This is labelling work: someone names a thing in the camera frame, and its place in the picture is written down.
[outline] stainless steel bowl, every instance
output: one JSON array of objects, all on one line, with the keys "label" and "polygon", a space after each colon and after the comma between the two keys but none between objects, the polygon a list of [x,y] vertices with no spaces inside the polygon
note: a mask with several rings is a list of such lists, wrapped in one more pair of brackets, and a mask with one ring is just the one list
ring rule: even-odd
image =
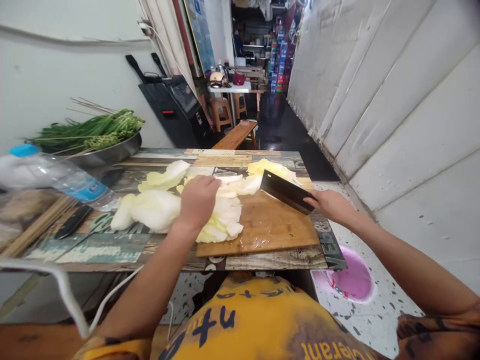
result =
[{"label": "stainless steel bowl", "polygon": [[69,160],[83,169],[102,168],[115,165],[131,157],[139,151],[141,146],[142,137],[140,136],[140,132],[137,132],[134,136],[118,143],[117,145],[74,156]]}]

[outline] power cord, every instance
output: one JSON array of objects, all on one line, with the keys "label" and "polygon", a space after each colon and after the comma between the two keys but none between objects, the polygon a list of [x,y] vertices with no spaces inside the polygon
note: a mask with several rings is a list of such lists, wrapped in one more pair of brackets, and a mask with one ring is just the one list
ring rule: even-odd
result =
[{"label": "power cord", "polygon": [[138,25],[140,26],[140,28],[142,30],[146,30],[146,29],[150,29],[153,31],[153,33],[155,34],[155,36],[158,38],[158,40],[160,40],[161,44],[163,45],[163,48],[165,49],[165,51],[168,53],[168,55],[170,55],[170,57],[173,59],[173,62],[176,64],[176,67],[178,68],[178,70],[180,71],[180,73],[183,75],[186,83],[188,84],[188,86],[190,87],[191,89],[191,92],[195,95],[196,99],[199,100],[199,97],[197,96],[197,91],[195,91],[195,86],[192,86],[192,84],[189,83],[189,81],[187,80],[187,77],[185,76],[184,72],[182,71],[182,68],[180,67],[179,63],[177,62],[177,60],[175,60],[175,56],[170,52],[170,50],[167,48],[167,46],[165,45],[165,43],[163,42],[162,38],[160,37],[159,33],[150,25],[148,25],[147,23],[145,22],[142,22],[142,21],[139,21],[138,22]]},{"label": "power cord", "polygon": [[[51,263],[44,263],[38,261],[30,261],[30,260],[22,260],[16,258],[8,258],[2,257],[0,258],[0,269],[17,269],[17,270],[31,270],[37,271],[41,273],[49,273],[53,275],[55,278],[58,289],[60,292],[60,297],[63,303],[65,304],[66,309],[70,313],[75,325],[78,329],[78,333],[80,334],[82,339],[87,339],[97,327],[100,317],[102,316],[102,312],[104,311],[105,305],[109,301],[109,299],[126,283],[128,283],[135,275],[142,270],[144,266],[140,266],[137,270],[132,272],[125,280],[120,282],[117,286],[113,288],[112,291],[108,293],[107,296],[102,300],[98,310],[96,311],[95,317],[90,325],[87,324],[87,320],[85,319],[84,313],[79,306],[77,300],[75,300],[74,294],[72,293],[72,287],[70,285],[70,280],[67,273],[58,265],[51,264]],[[170,315],[170,323],[168,325],[168,337],[167,340],[170,339],[170,331],[172,329],[172,321],[174,319],[174,304],[169,301],[168,306],[171,309]]]}]

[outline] small table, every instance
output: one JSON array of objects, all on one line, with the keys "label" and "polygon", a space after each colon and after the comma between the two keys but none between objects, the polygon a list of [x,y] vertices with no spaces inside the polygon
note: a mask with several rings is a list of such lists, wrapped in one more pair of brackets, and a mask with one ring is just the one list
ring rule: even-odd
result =
[{"label": "small table", "polygon": [[[243,85],[235,85],[233,82],[229,83],[231,87],[210,87],[208,86],[208,91],[210,93],[229,93],[229,94],[234,94],[234,93],[251,93],[252,92],[252,84],[250,81],[245,81]],[[230,96],[230,106],[231,106],[231,116],[233,117],[233,126],[235,127],[237,125],[237,115],[235,114],[235,103],[234,103],[234,97]]]}]

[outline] poster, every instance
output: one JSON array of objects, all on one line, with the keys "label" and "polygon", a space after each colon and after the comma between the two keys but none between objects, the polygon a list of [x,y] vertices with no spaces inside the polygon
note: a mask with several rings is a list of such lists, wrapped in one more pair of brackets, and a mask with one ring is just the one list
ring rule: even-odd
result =
[{"label": "poster", "polygon": [[209,25],[205,13],[205,0],[183,0],[185,3],[188,21],[193,32],[193,40],[200,58],[203,73],[215,66],[214,50],[210,41]]}]

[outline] black machine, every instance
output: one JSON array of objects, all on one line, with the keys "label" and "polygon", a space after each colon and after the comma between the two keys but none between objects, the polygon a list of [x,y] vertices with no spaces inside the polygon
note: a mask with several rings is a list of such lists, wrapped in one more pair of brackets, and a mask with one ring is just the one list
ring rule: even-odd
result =
[{"label": "black machine", "polygon": [[[157,54],[151,55],[160,72],[165,75]],[[142,83],[138,87],[175,147],[211,149],[216,143],[215,135],[202,105],[193,93],[195,90],[192,91],[185,78],[182,75],[174,77],[145,75],[132,55],[125,57],[140,77]]]}]

